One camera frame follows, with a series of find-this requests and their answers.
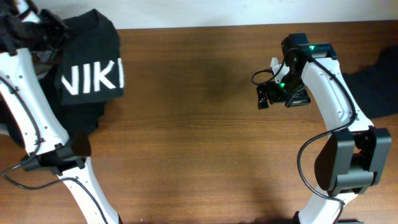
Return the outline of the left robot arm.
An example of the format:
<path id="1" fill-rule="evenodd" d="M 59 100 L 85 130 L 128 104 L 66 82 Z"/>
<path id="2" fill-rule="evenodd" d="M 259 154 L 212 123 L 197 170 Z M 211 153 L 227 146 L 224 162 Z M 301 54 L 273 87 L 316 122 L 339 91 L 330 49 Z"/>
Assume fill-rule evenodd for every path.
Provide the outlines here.
<path id="1" fill-rule="evenodd" d="M 123 93 L 119 36 L 99 11 L 61 19 L 32 1 L 1 2 L 1 133 L 26 152 L 17 167 L 56 175 L 88 223 L 121 222 L 88 135 Z"/>

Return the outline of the black folded shirt on pile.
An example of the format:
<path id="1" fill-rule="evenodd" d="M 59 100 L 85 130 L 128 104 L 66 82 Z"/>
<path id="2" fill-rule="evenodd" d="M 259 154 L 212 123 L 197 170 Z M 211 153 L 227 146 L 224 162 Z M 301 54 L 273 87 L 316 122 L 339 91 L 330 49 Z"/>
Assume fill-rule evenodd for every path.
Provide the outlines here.
<path id="1" fill-rule="evenodd" d="M 54 87 L 57 70 L 58 67 L 51 68 L 39 80 L 54 115 L 71 136 L 74 136 L 79 131 L 83 131 L 86 135 L 93 133 L 99 126 L 99 118 L 105 113 L 106 102 L 62 106 L 57 99 Z M 1 123 L 7 125 L 10 138 L 18 146 L 24 148 L 22 134 L 3 100 L 1 100 Z"/>

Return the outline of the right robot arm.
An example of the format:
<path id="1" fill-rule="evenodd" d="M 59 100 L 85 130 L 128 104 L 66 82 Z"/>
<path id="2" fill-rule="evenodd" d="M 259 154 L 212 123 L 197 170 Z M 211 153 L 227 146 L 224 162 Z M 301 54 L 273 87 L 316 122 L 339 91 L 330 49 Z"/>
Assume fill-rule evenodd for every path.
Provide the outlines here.
<path id="1" fill-rule="evenodd" d="M 326 144 L 315 160 L 317 186 L 295 212 L 298 224 L 341 223 L 345 206 L 380 182 L 392 144 L 390 133 L 366 117 L 345 83 L 329 43 L 311 44 L 304 33 L 281 43 L 283 59 L 273 58 L 270 79 L 256 84 L 257 106 L 286 107 L 316 102 L 326 125 Z"/>

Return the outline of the dark unfolded clothes pile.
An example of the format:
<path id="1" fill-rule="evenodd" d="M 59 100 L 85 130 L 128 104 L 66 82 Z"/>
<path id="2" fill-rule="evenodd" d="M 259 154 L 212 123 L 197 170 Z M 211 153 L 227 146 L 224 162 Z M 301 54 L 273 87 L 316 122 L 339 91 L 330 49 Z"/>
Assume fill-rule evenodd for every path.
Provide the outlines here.
<path id="1" fill-rule="evenodd" d="M 397 114 L 397 47 L 381 51 L 374 65 L 343 78 L 363 113 L 369 118 Z"/>

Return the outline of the dark green Nike t-shirt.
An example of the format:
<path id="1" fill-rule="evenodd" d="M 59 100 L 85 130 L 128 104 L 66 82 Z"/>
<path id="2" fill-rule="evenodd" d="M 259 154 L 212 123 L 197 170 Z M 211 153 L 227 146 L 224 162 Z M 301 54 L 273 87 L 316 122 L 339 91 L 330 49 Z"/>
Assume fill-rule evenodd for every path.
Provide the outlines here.
<path id="1" fill-rule="evenodd" d="M 63 48 L 55 87 L 61 105 L 98 103 L 124 94 L 120 38 L 96 9 L 65 20 L 72 38 Z"/>

